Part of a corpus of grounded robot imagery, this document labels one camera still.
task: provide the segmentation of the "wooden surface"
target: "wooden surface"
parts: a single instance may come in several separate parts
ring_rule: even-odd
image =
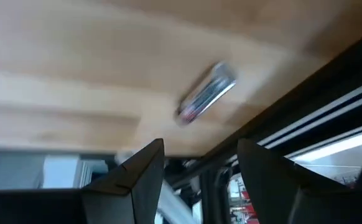
[[[202,155],[360,37],[362,0],[0,0],[0,147]],[[236,86],[178,126],[219,60]]]

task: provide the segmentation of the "wooden ceiling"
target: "wooden ceiling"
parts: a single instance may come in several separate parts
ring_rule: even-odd
[[[362,0],[0,0],[0,148],[202,155],[360,37]],[[178,126],[219,60],[236,86]]]

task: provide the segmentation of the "fluorescent light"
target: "fluorescent light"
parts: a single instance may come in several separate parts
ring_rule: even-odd
[[[314,151],[307,152],[305,154],[302,154],[301,156],[293,158],[292,160],[310,162],[361,145],[362,134]]]

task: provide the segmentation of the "plywood panel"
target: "plywood panel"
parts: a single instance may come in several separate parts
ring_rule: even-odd
[[[358,0],[0,0],[0,146],[201,155],[360,37]],[[178,126],[219,60],[236,86]]]

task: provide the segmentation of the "light fixture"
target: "light fixture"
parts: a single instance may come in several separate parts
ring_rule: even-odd
[[[236,84],[234,71],[221,62],[213,66],[205,79],[194,88],[176,112],[181,124],[189,124]]]
[[[331,144],[329,146],[322,147],[320,149],[306,152],[301,156],[296,156],[295,158],[292,158],[292,160],[310,162],[361,145],[362,145],[362,134],[360,134],[359,136],[349,138],[347,140],[340,141],[338,143]]]

